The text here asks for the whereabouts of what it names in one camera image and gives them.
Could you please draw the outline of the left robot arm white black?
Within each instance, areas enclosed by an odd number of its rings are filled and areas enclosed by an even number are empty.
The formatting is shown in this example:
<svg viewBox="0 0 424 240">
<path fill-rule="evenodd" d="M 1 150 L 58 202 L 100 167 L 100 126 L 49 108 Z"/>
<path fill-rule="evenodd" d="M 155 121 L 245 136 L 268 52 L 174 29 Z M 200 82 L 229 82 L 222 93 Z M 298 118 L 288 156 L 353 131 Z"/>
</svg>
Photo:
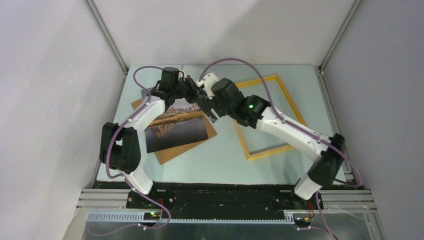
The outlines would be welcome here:
<svg viewBox="0 0 424 240">
<path fill-rule="evenodd" d="M 182 69 L 161 68 L 161 77 L 154 87 L 147 89 L 146 97 L 129 116 L 120 122 L 107 122 L 102 127 L 99 159 L 105 165 L 109 179 L 122 178 L 131 190 L 139 193 L 138 201 L 145 208 L 153 208 L 158 194 L 152 191 L 154 182 L 140 166 L 142 152 L 139 133 L 156 117 L 165 113 L 177 99 L 195 103 L 203 92 L 204 84 L 193 80 Z"/>
</svg>

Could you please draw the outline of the yellow wooden picture frame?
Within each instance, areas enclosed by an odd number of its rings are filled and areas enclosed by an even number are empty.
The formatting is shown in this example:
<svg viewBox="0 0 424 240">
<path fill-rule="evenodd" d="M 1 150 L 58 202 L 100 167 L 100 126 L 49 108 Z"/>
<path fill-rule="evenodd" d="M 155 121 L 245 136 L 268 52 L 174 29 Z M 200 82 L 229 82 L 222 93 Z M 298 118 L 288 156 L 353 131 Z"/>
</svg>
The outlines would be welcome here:
<svg viewBox="0 0 424 240">
<path fill-rule="evenodd" d="M 305 125 L 305 119 L 281 77 L 278 74 L 273 74 L 265 76 L 264 80 L 275 107 L 283 114 Z M 257 95 L 263 99 L 268 99 L 266 90 L 260 78 L 237 82 L 236 86 L 246 97 Z M 233 124 L 245 156 L 249 161 L 293 148 L 285 141 L 269 133 L 253 129 L 249 126 L 241 126 L 235 120 L 233 121 Z"/>
</svg>

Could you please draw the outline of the landscape photo print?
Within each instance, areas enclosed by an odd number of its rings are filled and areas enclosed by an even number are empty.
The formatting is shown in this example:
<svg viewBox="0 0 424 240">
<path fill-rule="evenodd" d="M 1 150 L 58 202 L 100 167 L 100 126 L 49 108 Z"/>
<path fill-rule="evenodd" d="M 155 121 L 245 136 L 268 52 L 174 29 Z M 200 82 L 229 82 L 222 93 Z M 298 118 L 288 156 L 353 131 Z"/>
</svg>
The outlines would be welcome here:
<svg viewBox="0 0 424 240">
<path fill-rule="evenodd" d="M 208 139 L 204 114 L 184 98 L 175 102 L 144 130 L 146 151 L 154 153 Z"/>
</svg>

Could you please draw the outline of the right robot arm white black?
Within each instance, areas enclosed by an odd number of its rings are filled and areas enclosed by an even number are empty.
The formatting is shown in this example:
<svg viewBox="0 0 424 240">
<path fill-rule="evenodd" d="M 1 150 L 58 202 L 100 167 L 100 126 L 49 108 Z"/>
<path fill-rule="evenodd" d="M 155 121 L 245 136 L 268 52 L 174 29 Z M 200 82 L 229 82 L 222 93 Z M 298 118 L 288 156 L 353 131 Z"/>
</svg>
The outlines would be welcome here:
<svg viewBox="0 0 424 240">
<path fill-rule="evenodd" d="M 195 81 L 194 87 L 197 105 L 212 121 L 229 116 L 241 126 L 282 139 L 313 161 L 290 196 L 295 208 L 304 209 L 318 190 L 335 181 L 344 160 L 344 138 L 340 134 L 330 137 L 314 132 L 273 107 L 270 101 L 258 95 L 244 96 L 228 78 L 218 79 L 210 74 Z"/>
</svg>

